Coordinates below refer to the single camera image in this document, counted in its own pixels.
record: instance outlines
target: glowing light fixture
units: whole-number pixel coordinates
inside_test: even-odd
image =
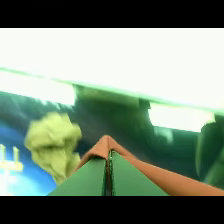
[[[75,91],[70,84],[4,70],[0,70],[0,91],[67,105],[75,102]]]
[[[213,122],[214,114],[192,108],[151,103],[149,117],[154,126],[200,132],[204,124]]]

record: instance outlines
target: fluorescent light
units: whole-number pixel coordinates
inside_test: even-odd
[[[61,104],[75,102],[74,87],[70,84],[1,70],[0,91]]]
[[[200,132],[204,124],[214,121],[214,114],[185,107],[151,103],[149,117],[153,126]]]

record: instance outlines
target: green panel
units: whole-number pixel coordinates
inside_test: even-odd
[[[117,152],[110,160],[114,196],[168,196]]]
[[[105,168],[106,161],[94,157],[49,196],[102,196],[105,191]]]

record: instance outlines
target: white ceiling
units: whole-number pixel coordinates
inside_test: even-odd
[[[224,29],[0,29],[0,67],[224,111]]]

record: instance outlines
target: tan crumpled object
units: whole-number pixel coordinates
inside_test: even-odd
[[[33,161],[60,184],[80,162],[79,154],[73,151],[81,137],[79,125],[71,123],[67,114],[53,112],[31,122],[25,146]]]

